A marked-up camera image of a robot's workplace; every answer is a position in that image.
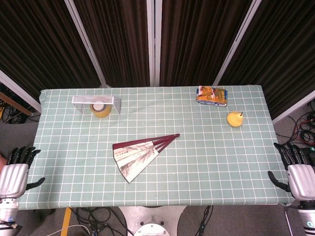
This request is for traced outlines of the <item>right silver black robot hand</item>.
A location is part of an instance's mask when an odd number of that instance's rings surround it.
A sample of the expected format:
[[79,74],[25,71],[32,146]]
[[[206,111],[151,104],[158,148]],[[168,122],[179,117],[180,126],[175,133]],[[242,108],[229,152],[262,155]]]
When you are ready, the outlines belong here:
[[300,148],[287,143],[274,143],[287,173],[287,183],[279,182],[272,171],[268,171],[271,182],[278,188],[289,192],[299,201],[315,199],[315,149]]

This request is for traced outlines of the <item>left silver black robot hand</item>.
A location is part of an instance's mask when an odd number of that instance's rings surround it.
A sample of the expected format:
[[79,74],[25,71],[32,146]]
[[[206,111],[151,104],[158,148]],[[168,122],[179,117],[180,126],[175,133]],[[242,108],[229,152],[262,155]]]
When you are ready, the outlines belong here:
[[45,178],[28,183],[29,170],[34,158],[41,150],[26,146],[12,150],[0,172],[0,198],[21,197],[25,191],[39,187]]

